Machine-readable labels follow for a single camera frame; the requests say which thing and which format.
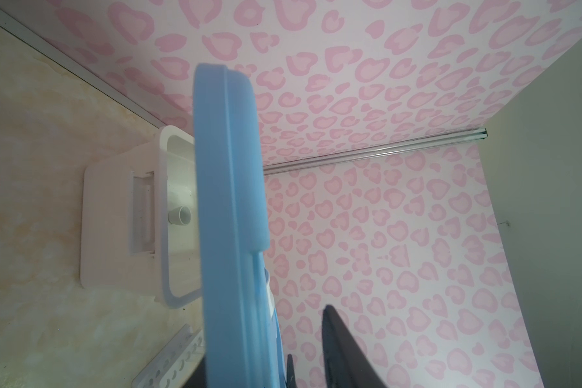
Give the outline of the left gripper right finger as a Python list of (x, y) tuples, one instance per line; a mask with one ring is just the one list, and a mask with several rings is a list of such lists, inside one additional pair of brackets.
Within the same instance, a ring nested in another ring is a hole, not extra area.
[(322, 341), (327, 387), (386, 387), (332, 305), (323, 310)]

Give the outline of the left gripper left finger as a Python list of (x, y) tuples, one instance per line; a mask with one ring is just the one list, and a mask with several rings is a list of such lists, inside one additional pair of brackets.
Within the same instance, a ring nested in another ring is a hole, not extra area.
[(206, 388), (206, 358), (203, 357), (183, 388)]

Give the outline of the blue plastic bin lid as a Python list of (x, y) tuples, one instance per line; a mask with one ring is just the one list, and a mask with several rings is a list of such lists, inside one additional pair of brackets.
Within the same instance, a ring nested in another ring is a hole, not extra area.
[(270, 245), (255, 93), (223, 65), (197, 66), (193, 89), (206, 381), (285, 384), (264, 253)]

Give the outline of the white plastic storage bin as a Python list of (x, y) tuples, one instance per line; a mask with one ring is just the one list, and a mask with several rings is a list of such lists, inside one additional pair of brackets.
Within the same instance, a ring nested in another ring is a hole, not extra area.
[[(178, 206), (187, 226), (168, 222)], [(84, 173), (80, 281), (178, 309), (202, 295), (193, 136), (167, 125), (132, 150)]]

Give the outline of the small white ceramic bowl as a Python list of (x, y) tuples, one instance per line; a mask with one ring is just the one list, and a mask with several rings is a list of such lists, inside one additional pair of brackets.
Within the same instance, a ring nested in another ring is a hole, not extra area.
[(187, 226), (192, 221), (192, 211), (187, 206), (178, 206), (168, 212), (168, 222), (174, 226)]

